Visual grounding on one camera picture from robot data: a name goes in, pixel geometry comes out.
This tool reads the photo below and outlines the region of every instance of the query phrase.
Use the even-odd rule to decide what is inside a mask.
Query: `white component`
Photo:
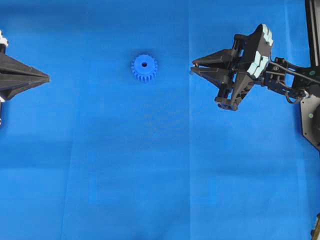
[[[264,33],[263,37],[265,41],[269,44],[270,47],[272,47],[272,44],[274,43],[274,41],[272,40],[272,32],[265,24],[262,24],[262,29],[263,29],[263,33]]]
[[[262,56],[262,61],[260,62],[260,66],[255,70],[254,76],[258,78],[261,72],[265,69],[269,59],[267,56]]]
[[[248,68],[247,72],[250,75],[253,75],[257,69],[257,67],[260,65],[261,55],[258,51],[255,52],[254,62],[251,63],[250,67]]]
[[[8,40],[2,35],[1,30],[0,30],[0,44],[4,44],[6,47],[9,46]]]

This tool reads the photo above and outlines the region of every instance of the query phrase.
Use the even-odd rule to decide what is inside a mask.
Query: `black cable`
[[[311,82],[320,84],[320,81],[315,80],[315,79],[313,79],[313,78],[311,78],[311,77],[305,76],[305,75],[303,75],[303,74],[297,73],[297,72],[295,72],[295,71],[291,71],[291,70],[289,70],[288,68],[285,68],[284,66],[281,66],[281,65],[278,64],[278,63],[275,63],[275,62],[273,62],[273,61],[270,61],[269,63],[272,64],[272,65],[277,66],[278,68],[281,68],[282,70],[285,70],[285,71],[288,72],[288,73],[291,73],[292,75],[296,75],[296,76],[299,76],[299,77],[301,77],[301,78],[307,79],[307,80],[309,80],[309,81],[311,81]]]

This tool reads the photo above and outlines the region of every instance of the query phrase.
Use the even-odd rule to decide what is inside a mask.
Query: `gear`
[[[142,83],[148,83],[156,77],[158,71],[157,61],[150,55],[137,56],[131,64],[134,77]]]

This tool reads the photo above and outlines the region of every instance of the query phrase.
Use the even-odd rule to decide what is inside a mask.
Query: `blue tabletop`
[[[308,239],[320,159],[299,106],[255,86],[223,111],[190,75],[261,23],[273,57],[310,64],[302,0],[2,0],[6,53],[51,82],[3,105],[0,240]]]

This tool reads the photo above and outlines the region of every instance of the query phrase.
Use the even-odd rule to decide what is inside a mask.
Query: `blue cloth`
[[[7,54],[51,83],[4,105],[0,240],[307,239],[320,160],[299,108],[255,86],[223,111],[189,74],[261,23],[308,66],[305,18],[301,0],[3,0]]]

